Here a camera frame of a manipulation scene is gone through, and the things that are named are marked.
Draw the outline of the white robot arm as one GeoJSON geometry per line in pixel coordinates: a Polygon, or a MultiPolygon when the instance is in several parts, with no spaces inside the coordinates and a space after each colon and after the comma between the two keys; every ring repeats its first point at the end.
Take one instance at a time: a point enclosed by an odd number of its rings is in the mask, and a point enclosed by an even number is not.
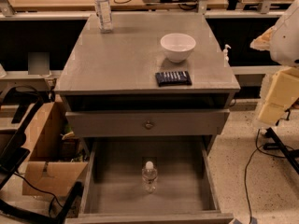
{"type": "Polygon", "coordinates": [[[249,46],[269,51],[271,59],[281,65],[299,66],[299,0],[294,0],[277,22],[249,46]]]}

